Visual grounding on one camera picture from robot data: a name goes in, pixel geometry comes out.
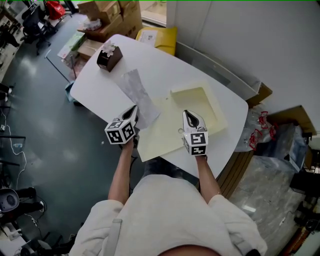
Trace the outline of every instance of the qr code cube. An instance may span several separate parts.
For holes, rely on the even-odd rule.
[[[112,121],[104,129],[110,144],[125,144],[136,135],[130,120]]]
[[[192,156],[206,155],[208,142],[209,135],[207,131],[183,133],[183,144],[187,152]]]

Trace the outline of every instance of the white flower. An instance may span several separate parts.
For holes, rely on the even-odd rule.
[[[115,44],[111,41],[105,42],[102,46],[102,52],[106,53],[106,56],[109,58],[111,55],[114,55],[114,50],[116,49]]]

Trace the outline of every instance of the white shirt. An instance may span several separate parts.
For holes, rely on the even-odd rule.
[[[232,242],[234,236],[261,255],[267,251],[257,225],[222,195],[207,204],[188,181],[157,174],[143,178],[125,205],[115,200],[98,202],[69,255],[106,256],[113,219],[122,219],[115,256],[157,256],[181,245],[240,256]]]

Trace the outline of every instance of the white table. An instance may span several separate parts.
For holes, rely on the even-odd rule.
[[[75,80],[71,95],[97,116],[110,122],[133,106],[115,83],[126,72],[138,69],[142,84],[151,98],[166,97],[173,86],[207,80],[228,122],[227,129],[211,135],[209,140],[208,163],[217,177],[239,141],[247,117],[247,103],[212,77],[174,56],[122,35],[116,34],[110,40],[119,46],[123,58],[109,73],[98,67],[100,51],[96,51]],[[198,177],[196,160],[188,155],[184,147],[161,157]]]

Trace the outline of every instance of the red bag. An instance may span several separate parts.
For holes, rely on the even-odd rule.
[[[46,6],[49,10],[49,18],[56,20],[65,15],[66,10],[58,1],[47,1]]]

